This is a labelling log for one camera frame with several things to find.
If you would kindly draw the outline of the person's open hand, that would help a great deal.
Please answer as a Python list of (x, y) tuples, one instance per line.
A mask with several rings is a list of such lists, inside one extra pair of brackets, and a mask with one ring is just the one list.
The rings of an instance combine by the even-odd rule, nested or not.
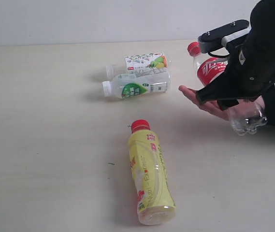
[(216, 101), (208, 101), (205, 104), (200, 104), (196, 98), (196, 90), (188, 88), (184, 85), (179, 86), (179, 91), (183, 93), (192, 103), (194, 103), (199, 109), (206, 111), (214, 116), (229, 121), (228, 111), (222, 111)]

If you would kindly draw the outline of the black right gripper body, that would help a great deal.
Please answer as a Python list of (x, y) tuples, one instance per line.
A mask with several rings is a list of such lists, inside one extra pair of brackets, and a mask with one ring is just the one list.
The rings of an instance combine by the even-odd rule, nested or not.
[(261, 0), (250, 14), (251, 30), (228, 64), (230, 97), (256, 97), (275, 79), (275, 0)]

